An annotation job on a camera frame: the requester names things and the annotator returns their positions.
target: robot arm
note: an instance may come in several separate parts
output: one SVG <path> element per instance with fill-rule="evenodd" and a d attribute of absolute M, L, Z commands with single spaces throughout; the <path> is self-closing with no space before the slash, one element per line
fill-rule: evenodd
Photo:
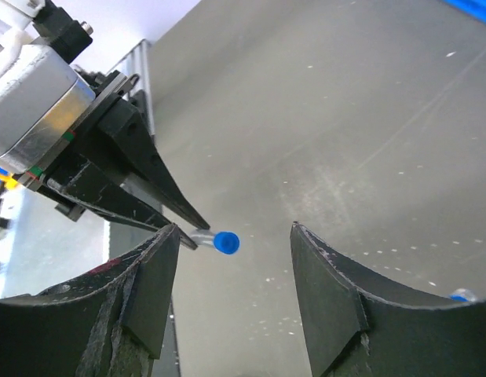
<path fill-rule="evenodd" d="M 24 31 L 29 23 L 39 38 Z M 180 242 L 197 245 L 132 186 L 197 229 L 210 227 L 155 149 L 143 98 L 124 98 L 137 77 L 70 67 L 91 32 L 50 0 L 0 0 L 0 167 L 74 221 L 91 210 L 157 233 L 39 295 L 0 300 L 0 376 L 149 375 Z"/>
<path fill-rule="evenodd" d="M 24 31 L 30 22 L 36 40 Z M 145 187 L 197 229 L 209 229 L 156 151 L 140 98 L 123 98 L 137 78 L 70 67 L 92 42 L 91 32 L 50 0 L 0 0 L 0 167 L 75 221 L 91 210 L 152 231 L 170 224 L 126 191 L 125 182 Z M 181 242 L 196 248 L 182 231 Z"/>

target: metal plate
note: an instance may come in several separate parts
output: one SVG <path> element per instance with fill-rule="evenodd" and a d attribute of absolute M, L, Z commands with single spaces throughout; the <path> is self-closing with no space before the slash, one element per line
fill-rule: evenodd
<path fill-rule="evenodd" d="M 204 0 L 150 54 L 159 151 L 238 254 L 181 253 L 184 377 L 310 373 L 288 235 L 486 297 L 486 26 L 440 1 Z"/>
<path fill-rule="evenodd" d="M 77 118 L 91 105 L 94 92 L 81 78 L 67 93 L 3 156 L 0 165 L 21 173 L 35 165 Z"/>
<path fill-rule="evenodd" d="M 23 46 L 17 61 L 0 78 L 0 156 L 31 130 L 77 79 L 77 74 L 50 47 Z M 64 132 L 70 125 L 57 124 L 55 130 L 63 128 Z M 41 136 L 50 131 L 53 125 L 40 126 L 32 133 Z"/>

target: blue cap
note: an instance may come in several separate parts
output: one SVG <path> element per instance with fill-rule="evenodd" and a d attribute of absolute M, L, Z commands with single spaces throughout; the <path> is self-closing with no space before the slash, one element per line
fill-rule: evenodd
<path fill-rule="evenodd" d="M 224 254 L 234 254 L 239 249 L 239 237 L 232 232 L 219 232 L 213 239 L 213 245 Z"/>
<path fill-rule="evenodd" d="M 469 300 L 466 297 L 461 295 L 450 295 L 449 297 L 454 301 L 469 302 Z"/>

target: black plastic part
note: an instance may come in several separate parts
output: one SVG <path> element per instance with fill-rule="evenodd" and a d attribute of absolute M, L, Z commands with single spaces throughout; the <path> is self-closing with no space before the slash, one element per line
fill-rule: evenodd
<path fill-rule="evenodd" d="M 122 257 L 40 295 L 0 300 L 0 377 L 150 375 L 160 351 L 150 354 L 148 347 L 151 339 L 163 341 L 178 248 L 178 228 L 169 225 Z M 140 283 L 144 271 L 154 284 Z M 126 317 L 150 312 L 158 323 L 146 337 L 125 324 Z"/>
<path fill-rule="evenodd" d="M 130 195 L 114 183 L 85 156 L 73 153 L 47 180 L 54 192 L 108 221 L 156 231 L 171 222 L 157 210 Z M 182 231 L 181 241 L 190 248 L 197 245 Z"/>
<path fill-rule="evenodd" d="M 33 25 L 45 43 L 69 64 L 93 42 L 78 21 L 52 2 L 46 3 Z"/>
<path fill-rule="evenodd" d="M 486 376 L 486 301 L 458 303 L 398 284 L 291 230 L 312 375 Z"/>
<path fill-rule="evenodd" d="M 120 74 L 119 71 L 112 71 L 111 73 L 109 73 L 106 78 L 103 80 L 103 82 L 101 84 L 98 85 L 98 87 L 94 90 L 94 93 L 96 93 L 97 96 L 100 95 L 101 92 L 103 92 L 103 90 L 105 90 L 110 84 L 111 82 Z M 97 83 L 98 81 L 101 81 L 101 76 L 99 73 L 95 73 L 95 74 L 90 74 L 92 76 L 94 76 L 95 80 L 94 82 Z"/>
<path fill-rule="evenodd" d="M 101 84 L 105 82 L 106 77 L 100 72 L 86 72 L 81 69 L 75 69 L 75 71 L 84 79 L 85 82 L 89 84 L 91 89 L 95 93 L 101 93 Z"/>
<path fill-rule="evenodd" d="M 99 89 L 118 74 L 112 72 Z M 208 229 L 155 149 L 141 115 L 146 97 L 138 94 L 132 101 L 118 93 L 103 99 L 76 129 L 75 139 L 38 178 L 41 187 L 37 191 L 57 201 L 57 209 L 72 220 L 88 209 L 108 221 L 154 232 L 171 223 L 162 215 L 164 205 L 196 228 Z M 146 191 L 154 207 L 131 193 L 140 190 Z M 197 248 L 184 232 L 181 242 Z"/>
<path fill-rule="evenodd" d="M 106 143 L 120 151 L 123 162 L 155 188 L 155 194 L 164 206 L 198 229 L 210 228 L 197 210 L 183 197 L 155 149 L 139 111 L 133 105 L 120 100 L 97 127 L 106 137 Z"/>
<path fill-rule="evenodd" d="M 0 228 L 8 229 L 10 225 L 10 219 L 8 218 L 0 218 Z"/>
<path fill-rule="evenodd" d="M 138 109 L 141 118 L 144 120 L 145 124 L 150 124 L 150 119 L 148 118 L 147 111 L 147 94 L 144 90 L 138 90 L 131 98 L 130 104 Z"/>

